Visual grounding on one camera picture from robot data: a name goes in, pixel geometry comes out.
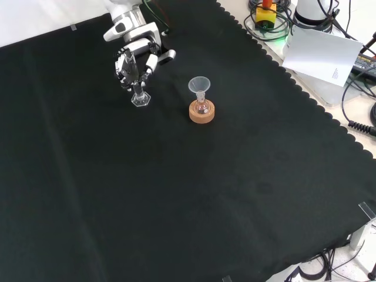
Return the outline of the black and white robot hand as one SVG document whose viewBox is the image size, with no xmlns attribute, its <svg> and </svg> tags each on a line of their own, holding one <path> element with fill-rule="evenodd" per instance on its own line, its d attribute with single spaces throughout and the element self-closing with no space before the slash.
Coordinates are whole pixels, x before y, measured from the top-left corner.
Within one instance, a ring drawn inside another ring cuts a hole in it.
<svg viewBox="0 0 376 282">
<path fill-rule="evenodd" d="M 123 19 L 115 23 L 103 38 L 106 42 L 119 38 L 125 41 L 125 46 L 116 53 L 115 73 L 126 90 L 144 86 L 157 65 L 168 63 L 176 56 L 175 50 L 162 46 L 154 22 L 133 27 L 130 19 Z"/>
</svg>

